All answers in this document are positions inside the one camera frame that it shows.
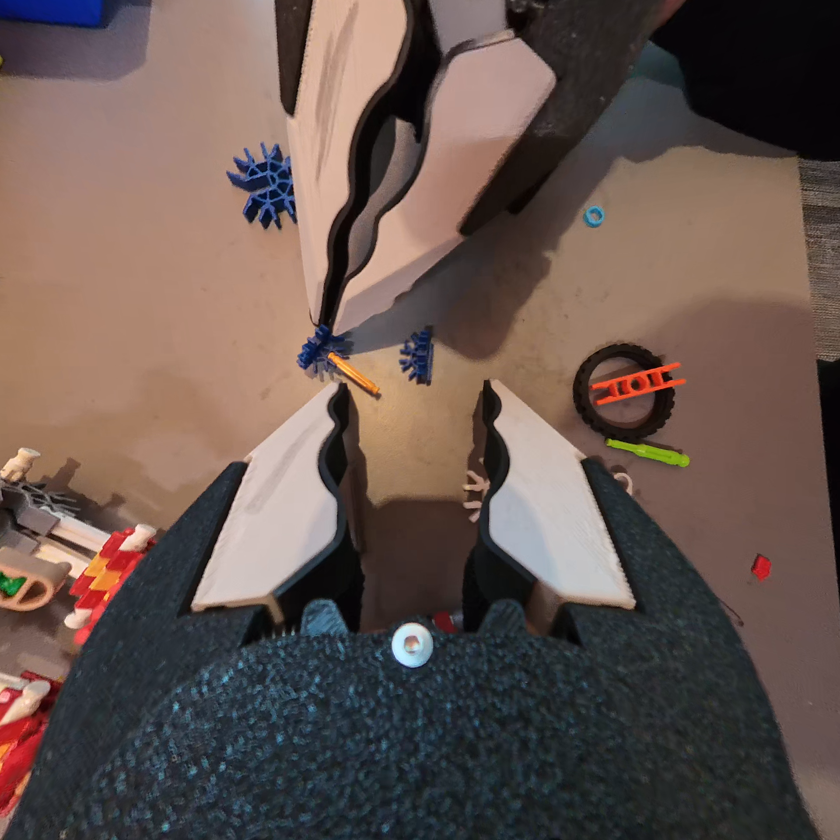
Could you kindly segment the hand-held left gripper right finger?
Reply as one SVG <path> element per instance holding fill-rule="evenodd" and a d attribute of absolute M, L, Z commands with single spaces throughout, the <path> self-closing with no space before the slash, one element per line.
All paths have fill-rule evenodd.
<path fill-rule="evenodd" d="M 465 566 L 464 630 L 500 601 L 519 604 L 537 634 L 568 604 L 635 609 L 582 452 L 499 380 L 484 382 L 479 408 L 490 490 Z"/>

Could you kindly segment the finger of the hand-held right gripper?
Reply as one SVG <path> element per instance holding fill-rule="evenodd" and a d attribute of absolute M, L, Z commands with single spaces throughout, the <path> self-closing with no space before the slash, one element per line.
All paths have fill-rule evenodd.
<path fill-rule="evenodd" d="M 330 322 L 353 221 L 370 195 L 359 172 L 385 118 L 413 28 L 407 2 L 311 3 L 295 109 L 287 121 L 311 320 Z"/>
<path fill-rule="evenodd" d="M 556 85 L 508 26 L 505 2 L 429 2 L 443 60 L 427 94 L 408 181 L 374 216 L 362 265 L 343 283 L 333 330 L 395 299 L 467 237 L 466 219 Z"/>

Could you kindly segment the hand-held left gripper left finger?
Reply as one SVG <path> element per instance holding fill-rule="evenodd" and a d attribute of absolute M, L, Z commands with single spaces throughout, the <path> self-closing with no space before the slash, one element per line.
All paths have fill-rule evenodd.
<path fill-rule="evenodd" d="M 326 385 L 248 455 L 193 613 L 256 606 L 292 629 L 310 602 L 330 600 L 349 630 L 360 629 L 359 515 L 345 443 L 351 405 L 346 384 Z"/>

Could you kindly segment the short orange rod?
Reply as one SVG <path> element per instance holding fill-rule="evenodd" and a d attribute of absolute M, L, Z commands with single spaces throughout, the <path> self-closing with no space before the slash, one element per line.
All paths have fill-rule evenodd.
<path fill-rule="evenodd" d="M 335 368 L 341 375 L 350 382 L 359 386 L 364 392 L 372 397 L 379 397 L 381 395 L 380 387 L 372 380 L 360 373 L 352 366 L 344 357 L 338 355 L 334 351 L 330 351 L 327 355 L 327 361 Z"/>

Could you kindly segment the blue snowflake connector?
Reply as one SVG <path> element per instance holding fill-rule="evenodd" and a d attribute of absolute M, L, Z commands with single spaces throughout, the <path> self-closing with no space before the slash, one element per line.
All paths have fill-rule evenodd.
<path fill-rule="evenodd" d="M 341 362 L 346 362 L 351 349 L 352 341 L 346 334 L 335 334 L 326 325 L 319 325 L 314 334 L 301 346 L 297 364 L 313 380 L 332 381 L 336 377 L 346 377 L 347 374 L 335 360 L 331 360 L 330 355 L 333 354 Z"/>
<path fill-rule="evenodd" d="M 234 157 L 236 171 L 226 173 L 228 180 L 248 195 L 243 215 L 250 224 L 258 222 L 264 229 L 271 225 L 281 229 L 282 214 L 297 224 L 291 158 L 282 153 L 278 143 L 270 149 L 262 143 L 260 149 L 261 159 L 257 160 L 245 148 L 244 157 Z"/>
<path fill-rule="evenodd" d="M 413 332 L 400 350 L 400 367 L 410 382 L 429 386 L 434 370 L 433 328 Z"/>

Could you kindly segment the white snowflake connector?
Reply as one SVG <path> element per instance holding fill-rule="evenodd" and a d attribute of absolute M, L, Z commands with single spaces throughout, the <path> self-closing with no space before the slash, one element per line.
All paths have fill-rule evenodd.
<path fill-rule="evenodd" d="M 461 507 L 467 512 L 469 523 L 477 524 L 485 498 L 490 490 L 490 479 L 483 455 L 478 456 L 474 463 L 468 465 L 461 489 L 463 492 Z"/>

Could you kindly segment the black rubber tire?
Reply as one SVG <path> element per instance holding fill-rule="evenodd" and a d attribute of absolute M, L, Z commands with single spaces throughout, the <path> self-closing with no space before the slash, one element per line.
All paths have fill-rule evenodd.
<path fill-rule="evenodd" d="M 653 403 L 647 415 L 633 426 L 618 426 L 610 422 L 602 413 L 605 406 L 596 406 L 598 395 L 591 394 L 589 385 L 593 383 L 593 374 L 609 361 L 634 363 L 636 371 L 665 365 L 661 358 L 645 348 L 631 343 L 607 345 L 587 357 L 575 374 L 572 395 L 574 407 L 584 423 L 604 438 L 615 438 L 629 443 L 639 444 L 659 431 L 670 419 L 676 396 L 675 388 L 654 393 Z"/>

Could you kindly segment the green rod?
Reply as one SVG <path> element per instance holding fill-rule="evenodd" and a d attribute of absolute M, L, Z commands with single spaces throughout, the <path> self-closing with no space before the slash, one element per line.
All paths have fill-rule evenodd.
<path fill-rule="evenodd" d="M 667 466 L 686 468 L 690 465 L 690 457 L 673 449 L 657 447 L 651 444 L 634 444 L 619 439 L 607 437 L 604 444 L 619 451 L 627 452 L 641 459 L 653 460 Z"/>

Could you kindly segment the orange ladder connector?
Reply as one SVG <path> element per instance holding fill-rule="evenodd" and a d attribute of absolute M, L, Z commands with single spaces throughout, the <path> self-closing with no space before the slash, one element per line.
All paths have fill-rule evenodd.
<path fill-rule="evenodd" d="M 677 362 L 636 371 L 610 380 L 593 382 L 589 385 L 589 391 L 591 394 L 598 395 L 594 400 L 596 406 L 619 403 L 638 396 L 649 396 L 685 384 L 686 379 L 671 376 L 678 368 L 680 368 L 680 363 Z"/>

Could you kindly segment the red and orange brick assembly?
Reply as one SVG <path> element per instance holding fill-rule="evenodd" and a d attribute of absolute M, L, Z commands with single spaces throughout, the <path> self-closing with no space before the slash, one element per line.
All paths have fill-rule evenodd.
<path fill-rule="evenodd" d="M 157 529 L 146 524 L 113 532 L 69 589 L 75 599 L 65 625 L 75 631 L 73 643 L 81 648 L 119 588 L 155 546 Z"/>

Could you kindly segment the white rod bundle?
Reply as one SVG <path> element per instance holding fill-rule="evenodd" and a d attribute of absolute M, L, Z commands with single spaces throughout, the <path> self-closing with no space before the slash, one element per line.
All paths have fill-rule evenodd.
<path fill-rule="evenodd" d="M 103 531 L 82 520 L 66 514 L 56 514 L 46 508 L 37 508 L 37 531 L 43 533 L 38 537 L 38 552 L 46 548 L 55 548 L 59 544 L 56 540 L 65 540 L 84 550 L 99 552 L 111 538 L 111 532 Z"/>

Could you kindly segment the tan curved toy piece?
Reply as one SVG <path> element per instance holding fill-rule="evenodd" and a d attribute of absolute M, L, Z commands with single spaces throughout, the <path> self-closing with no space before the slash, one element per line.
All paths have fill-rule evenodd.
<path fill-rule="evenodd" d="M 10 612 L 30 613 L 48 604 L 65 583 L 71 571 L 66 561 L 51 562 L 18 550 L 1 548 L 1 607 Z M 15 594 L 5 592 L 6 585 L 23 579 Z"/>

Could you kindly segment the grey snowflake connector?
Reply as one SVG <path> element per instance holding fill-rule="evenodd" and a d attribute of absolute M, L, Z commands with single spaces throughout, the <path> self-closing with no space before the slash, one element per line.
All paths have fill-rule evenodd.
<path fill-rule="evenodd" d="M 48 491 L 45 482 L 30 484 L 1 479 L 1 509 L 17 527 L 40 536 L 51 533 L 63 518 L 76 518 L 76 501 L 63 493 Z"/>

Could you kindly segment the blue storage bin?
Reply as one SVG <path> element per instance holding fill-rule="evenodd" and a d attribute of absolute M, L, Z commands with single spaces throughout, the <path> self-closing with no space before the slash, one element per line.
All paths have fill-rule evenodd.
<path fill-rule="evenodd" d="M 100 28 L 107 26 L 124 1 L 1 1 L 3 21 Z"/>

